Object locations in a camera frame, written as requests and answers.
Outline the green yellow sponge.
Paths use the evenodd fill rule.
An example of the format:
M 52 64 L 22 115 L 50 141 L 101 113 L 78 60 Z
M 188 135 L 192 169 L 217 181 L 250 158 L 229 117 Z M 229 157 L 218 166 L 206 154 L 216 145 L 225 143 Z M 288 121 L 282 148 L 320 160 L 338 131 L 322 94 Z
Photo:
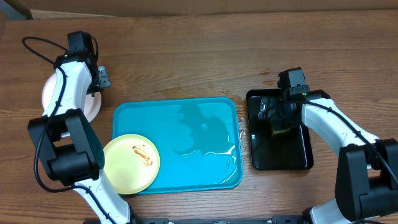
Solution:
M 272 123 L 271 129 L 272 129 L 273 135 L 282 134 L 285 132 L 289 132 L 291 129 L 291 126 L 289 124 L 285 124 L 285 123 Z

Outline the white plate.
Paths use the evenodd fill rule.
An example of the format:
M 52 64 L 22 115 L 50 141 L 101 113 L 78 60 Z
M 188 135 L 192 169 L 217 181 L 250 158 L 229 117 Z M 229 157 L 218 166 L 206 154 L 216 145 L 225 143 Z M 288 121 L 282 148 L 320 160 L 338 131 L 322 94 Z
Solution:
M 42 90 L 42 106 L 46 110 L 52 99 L 53 91 L 55 89 L 57 78 L 56 74 L 53 73 L 50 78 L 46 81 L 44 88 Z M 94 96 L 86 95 L 84 115 L 86 116 L 88 122 L 92 122 L 97 116 L 101 108 L 101 93 L 96 92 Z

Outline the yellow green plate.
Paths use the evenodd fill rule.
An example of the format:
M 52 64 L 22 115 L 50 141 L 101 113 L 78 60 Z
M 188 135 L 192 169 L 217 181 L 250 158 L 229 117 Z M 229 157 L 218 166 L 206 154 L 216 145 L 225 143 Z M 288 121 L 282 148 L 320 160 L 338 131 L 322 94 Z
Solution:
M 121 195 L 142 192 L 159 173 L 157 148 L 152 141 L 138 134 L 114 138 L 104 147 L 104 155 L 104 172 Z

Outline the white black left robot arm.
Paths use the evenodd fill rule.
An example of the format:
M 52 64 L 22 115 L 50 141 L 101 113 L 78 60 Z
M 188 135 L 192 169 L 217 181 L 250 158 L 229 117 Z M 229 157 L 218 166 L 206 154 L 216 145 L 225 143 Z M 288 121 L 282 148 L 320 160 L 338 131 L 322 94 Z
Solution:
M 101 223 L 137 223 L 104 172 L 103 147 L 83 113 L 86 95 L 100 82 L 95 58 L 61 55 L 53 65 L 51 102 L 42 117 L 28 123 L 37 183 L 51 193 L 77 192 Z

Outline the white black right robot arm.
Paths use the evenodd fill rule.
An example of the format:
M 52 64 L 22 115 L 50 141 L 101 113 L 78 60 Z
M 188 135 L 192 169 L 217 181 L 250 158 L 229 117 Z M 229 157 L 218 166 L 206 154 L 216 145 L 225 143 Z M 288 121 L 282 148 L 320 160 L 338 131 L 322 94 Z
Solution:
M 322 90 L 292 92 L 263 90 L 247 104 L 257 170 L 308 169 L 310 129 L 338 156 L 334 199 L 306 209 L 298 223 L 366 223 L 397 213 L 397 140 L 360 128 Z

